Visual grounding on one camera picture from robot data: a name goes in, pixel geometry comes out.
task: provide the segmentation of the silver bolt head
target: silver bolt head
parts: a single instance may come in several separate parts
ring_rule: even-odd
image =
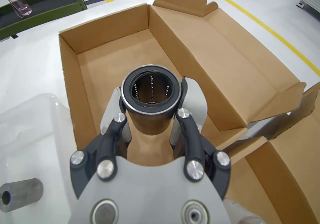
[[[190,116],[190,112],[186,108],[182,107],[182,108],[178,109],[178,115],[179,115],[179,117],[186,119]]]
[[[126,116],[124,113],[119,112],[113,119],[114,119],[114,121],[121,123],[126,119]]]
[[[106,179],[112,175],[114,169],[115,166],[112,161],[103,160],[97,167],[97,174],[100,179]]]
[[[105,124],[105,125],[102,127],[102,130],[101,130],[102,135],[107,132],[107,129],[108,129],[109,125],[110,125],[110,124]]]
[[[230,157],[222,151],[217,153],[217,160],[222,166],[228,166],[230,163]]]
[[[202,164],[196,160],[188,162],[188,164],[186,165],[186,171],[193,180],[202,179],[205,172]]]
[[[75,151],[72,155],[71,155],[71,163],[73,165],[79,165],[82,163],[83,159],[85,158],[85,154],[83,151]]]

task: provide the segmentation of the metal screw cap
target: metal screw cap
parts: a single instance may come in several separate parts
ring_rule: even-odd
[[[119,212],[116,204],[111,200],[99,202],[92,213],[93,224],[115,224],[118,221]]]
[[[178,109],[178,115],[179,115],[179,117],[186,119],[190,116],[190,112],[186,108],[182,107],[182,108]]]
[[[83,151],[76,151],[71,155],[71,163],[73,165],[79,165],[82,163],[83,159],[85,158],[85,154]]]
[[[103,160],[97,167],[97,174],[100,179],[106,179],[113,173],[115,166],[110,160]]]
[[[186,171],[193,180],[202,179],[205,172],[202,164],[196,160],[188,162],[188,164],[186,165]]]
[[[115,117],[114,117],[114,121],[116,122],[123,122],[126,119],[126,116],[124,113],[119,112]]]
[[[225,152],[218,152],[217,160],[222,166],[227,166],[230,163],[230,157]]]

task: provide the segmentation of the corrugated cardboard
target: corrugated cardboard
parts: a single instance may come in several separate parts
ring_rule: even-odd
[[[60,47],[79,149],[99,133],[114,88],[140,65],[163,65],[200,84],[208,103],[202,134],[218,149],[243,136],[249,122],[296,109],[305,87],[207,0],[155,0],[132,7],[61,32]],[[129,160],[142,165],[172,160],[170,128],[146,136],[130,118],[129,123]]]
[[[320,223],[319,99],[311,115],[279,137],[225,149],[233,164],[227,195],[267,223]]]
[[[301,99],[301,103],[298,109],[292,111],[289,115],[287,113],[278,115],[259,131],[257,131],[254,137],[264,136],[267,139],[273,139],[293,125],[301,121],[304,117],[310,115],[315,108],[315,101],[320,88],[320,82],[308,89]]]

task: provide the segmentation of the cart wheel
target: cart wheel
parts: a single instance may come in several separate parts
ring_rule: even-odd
[[[299,1],[299,3],[297,4],[297,7],[303,9],[304,8],[304,3],[302,1]]]

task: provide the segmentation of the green metal rack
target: green metal rack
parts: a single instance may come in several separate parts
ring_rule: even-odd
[[[84,0],[26,0],[32,13],[20,18],[10,4],[0,7],[0,40],[87,9]]]

